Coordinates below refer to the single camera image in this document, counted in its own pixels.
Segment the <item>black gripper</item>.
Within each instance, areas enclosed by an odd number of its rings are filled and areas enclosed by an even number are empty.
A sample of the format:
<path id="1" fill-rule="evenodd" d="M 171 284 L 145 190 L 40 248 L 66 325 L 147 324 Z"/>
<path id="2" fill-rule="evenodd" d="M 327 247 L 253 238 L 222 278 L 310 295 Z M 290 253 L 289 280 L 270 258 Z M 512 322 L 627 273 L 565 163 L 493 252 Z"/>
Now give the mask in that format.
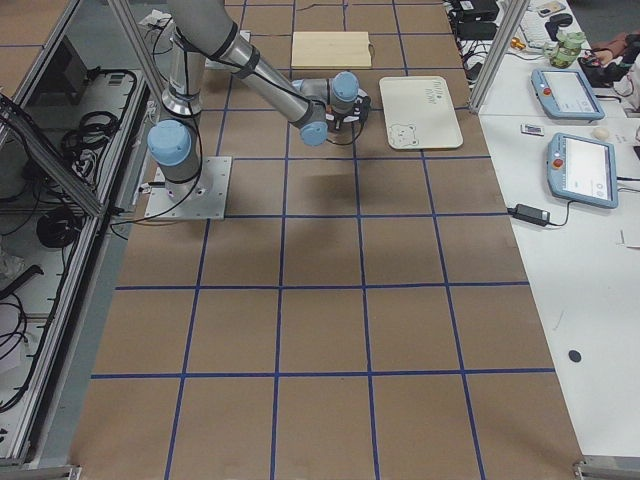
<path id="1" fill-rule="evenodd" d="M 347 113 L 339 113 L 332 106 L 327 108 L 326 120 L 330 131 L 340 131 L 344 124 L 358 123 L 363 127 L 371 111 L 370 97 L 357 97 Z"/>

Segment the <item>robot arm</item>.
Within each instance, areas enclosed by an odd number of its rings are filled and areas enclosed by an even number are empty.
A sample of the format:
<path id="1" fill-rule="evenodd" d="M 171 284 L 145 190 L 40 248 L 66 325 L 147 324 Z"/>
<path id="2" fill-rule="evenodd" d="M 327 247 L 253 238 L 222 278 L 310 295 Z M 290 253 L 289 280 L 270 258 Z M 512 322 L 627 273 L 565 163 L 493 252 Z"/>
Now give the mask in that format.
<path id="1" fill-rule="evenodd" d="M 168 119 L 200 114 L 201 82 L 210 60 L 279 111 L 308 146 L 328 141 L 343 123 L 366 124 L 371 99 L 353 73 L 290 81 L 241 36 L 222 1 L 170 1 L 168 10 L 174 26 L 172 64 L 161 97 Z"/>

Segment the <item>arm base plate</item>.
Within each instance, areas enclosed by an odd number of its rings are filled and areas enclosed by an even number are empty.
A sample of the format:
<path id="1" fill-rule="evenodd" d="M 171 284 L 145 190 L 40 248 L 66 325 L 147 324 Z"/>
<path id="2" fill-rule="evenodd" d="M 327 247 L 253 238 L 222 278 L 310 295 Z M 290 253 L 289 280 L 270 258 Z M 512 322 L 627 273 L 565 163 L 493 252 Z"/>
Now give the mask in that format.
<path id="1" fill-rule="evenodd" d="M 161 220 L 223 220 L 232 169 L 230 156 L 208 156 L 203 160 L 201 176 L 195 188 L 193 182 L 178 186 L 167 183 L 159 167 L 149 190 L 144 218 Z"/>

